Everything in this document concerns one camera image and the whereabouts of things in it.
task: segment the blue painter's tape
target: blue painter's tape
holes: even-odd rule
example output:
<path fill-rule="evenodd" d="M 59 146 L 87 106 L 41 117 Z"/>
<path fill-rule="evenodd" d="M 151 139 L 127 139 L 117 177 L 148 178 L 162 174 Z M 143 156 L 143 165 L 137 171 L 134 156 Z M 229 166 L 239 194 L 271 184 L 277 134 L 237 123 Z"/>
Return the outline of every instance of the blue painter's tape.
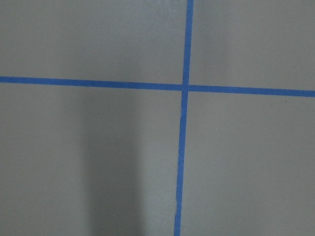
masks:
<path fill-rule="evenodd" d="M 97 80 L 44 79 L 29 77 L 0 77 L 0 83 L 182 91 L 182 85 L 174 84 L 114 82 Z"/>
<path fill-rule="evenodd" d="M 184 50 L 184 66 L 183 66 L 183 87 L 182 87 L 183 91 L 182 91 L 182 102 L 181 102 L 182 112 L 181 112 L 180 129 L 179 129 L 177 184 L 176 184 L 176 214 L 175 214 L 175 222 L 174 222 L 174 236 L 181 235 L 192 15 L 193 15 L 193 0 L 187 0 L 185 50 Z"/>
<path fill-rule="evenodd" d="M 279 89 L 279 88 L 244 88 L 244 87 L 189 85 L 188 90 L 194 91 L 194 92 L 222 92 L 222 93 L 261 94 L 261 95 L 276 95 L 276 96 L 315 97 L 315 91 Z"/>

